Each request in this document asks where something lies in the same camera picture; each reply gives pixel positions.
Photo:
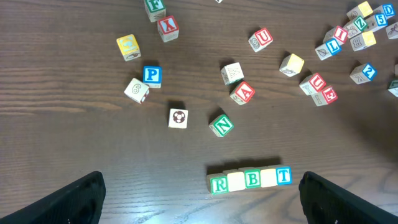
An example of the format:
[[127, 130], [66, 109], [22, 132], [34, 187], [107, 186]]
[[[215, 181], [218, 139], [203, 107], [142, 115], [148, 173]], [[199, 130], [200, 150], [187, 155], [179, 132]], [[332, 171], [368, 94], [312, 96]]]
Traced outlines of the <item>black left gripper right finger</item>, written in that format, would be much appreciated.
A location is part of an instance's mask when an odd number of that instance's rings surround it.
[[397, 223], [397, 216], [307, 171], [298, 186], [309, 223]]

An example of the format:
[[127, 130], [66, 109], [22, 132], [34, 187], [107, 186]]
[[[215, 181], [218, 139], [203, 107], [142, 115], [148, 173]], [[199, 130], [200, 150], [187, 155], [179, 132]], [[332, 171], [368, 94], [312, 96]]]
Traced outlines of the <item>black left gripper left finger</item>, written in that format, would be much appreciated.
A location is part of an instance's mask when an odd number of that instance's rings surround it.
[[1, 224], [97, 224], [106, 196], [103, 175], [94, 171], [1, 218]]

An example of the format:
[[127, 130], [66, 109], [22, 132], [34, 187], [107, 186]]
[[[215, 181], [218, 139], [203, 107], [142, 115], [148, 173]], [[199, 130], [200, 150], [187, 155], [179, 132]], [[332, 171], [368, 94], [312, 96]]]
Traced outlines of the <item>blue T block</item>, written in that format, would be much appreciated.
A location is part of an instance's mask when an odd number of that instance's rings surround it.
[[290, 185], [293, 182], [292, 169], [290, 166], [279, 166], [275, 168], [277, 185]]

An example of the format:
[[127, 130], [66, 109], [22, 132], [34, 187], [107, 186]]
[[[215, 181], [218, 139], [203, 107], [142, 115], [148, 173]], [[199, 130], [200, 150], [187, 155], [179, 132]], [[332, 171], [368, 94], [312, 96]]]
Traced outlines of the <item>green R block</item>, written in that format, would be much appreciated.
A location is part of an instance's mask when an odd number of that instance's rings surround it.
[[210, 194], [220, 195], [229, 192], [227, 175], [218, 173], [207, 175], [207, 186]]

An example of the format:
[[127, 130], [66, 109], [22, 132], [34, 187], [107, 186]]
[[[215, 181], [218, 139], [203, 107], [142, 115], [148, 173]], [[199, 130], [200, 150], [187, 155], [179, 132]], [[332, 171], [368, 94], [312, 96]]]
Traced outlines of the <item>green B block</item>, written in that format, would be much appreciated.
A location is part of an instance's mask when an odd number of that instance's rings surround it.
[[243, 172], [245, 188], [255, 189], [261, 187], [261, 170], [255, 167], [243, 167], [239, 168], [238, 171]]

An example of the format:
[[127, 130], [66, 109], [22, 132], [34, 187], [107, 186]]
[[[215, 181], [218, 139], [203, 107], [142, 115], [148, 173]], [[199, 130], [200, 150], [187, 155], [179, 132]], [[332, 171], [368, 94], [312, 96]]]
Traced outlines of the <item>yellow O block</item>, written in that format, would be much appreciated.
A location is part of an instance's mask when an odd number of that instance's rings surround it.
[[246, 188], [244, 172], [232, 169], [223, 171], [223, 174], [227, 176], [229, 192], [244, 190]]

